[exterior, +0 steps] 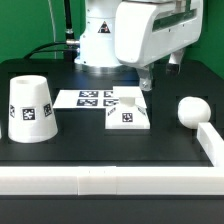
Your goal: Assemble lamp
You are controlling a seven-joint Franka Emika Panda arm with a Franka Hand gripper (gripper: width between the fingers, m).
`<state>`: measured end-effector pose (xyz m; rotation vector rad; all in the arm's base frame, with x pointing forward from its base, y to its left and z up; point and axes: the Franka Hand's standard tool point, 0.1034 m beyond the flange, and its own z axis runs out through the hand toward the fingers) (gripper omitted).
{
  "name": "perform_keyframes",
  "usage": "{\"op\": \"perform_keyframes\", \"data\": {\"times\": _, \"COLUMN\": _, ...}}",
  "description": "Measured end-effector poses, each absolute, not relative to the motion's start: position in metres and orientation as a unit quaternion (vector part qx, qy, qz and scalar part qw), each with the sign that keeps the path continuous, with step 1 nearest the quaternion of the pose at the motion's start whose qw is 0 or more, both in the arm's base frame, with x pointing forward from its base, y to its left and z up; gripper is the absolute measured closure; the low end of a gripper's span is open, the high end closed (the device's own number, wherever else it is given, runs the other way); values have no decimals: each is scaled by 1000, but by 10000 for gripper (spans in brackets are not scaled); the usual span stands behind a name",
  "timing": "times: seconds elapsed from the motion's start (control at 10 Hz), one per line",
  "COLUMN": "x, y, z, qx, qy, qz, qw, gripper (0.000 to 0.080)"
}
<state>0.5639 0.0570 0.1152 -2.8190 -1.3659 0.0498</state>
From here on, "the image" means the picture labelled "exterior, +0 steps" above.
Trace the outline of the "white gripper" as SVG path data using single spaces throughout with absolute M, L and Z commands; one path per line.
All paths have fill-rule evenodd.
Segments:
M 166 74 L 178 75 L 182 48 L 199 39 L 202 18 L 203 0 L 185 0 L 181 6 L 176 0 L 123 1 L 115 17 L 115 55 L 120 63 L 138 68 L 140 89 L 150 91 L 154 68 L 150 63 L 172 53 Z

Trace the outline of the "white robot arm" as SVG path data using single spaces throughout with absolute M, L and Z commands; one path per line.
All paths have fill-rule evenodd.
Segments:
M 201 34 L 203 0 L 85 0 L 86 27 L 75 63 L 94 73 L 137 70 L 152 88 L 153 63 L 169 58 L 166 73 L 180 72 L 185 48 Z

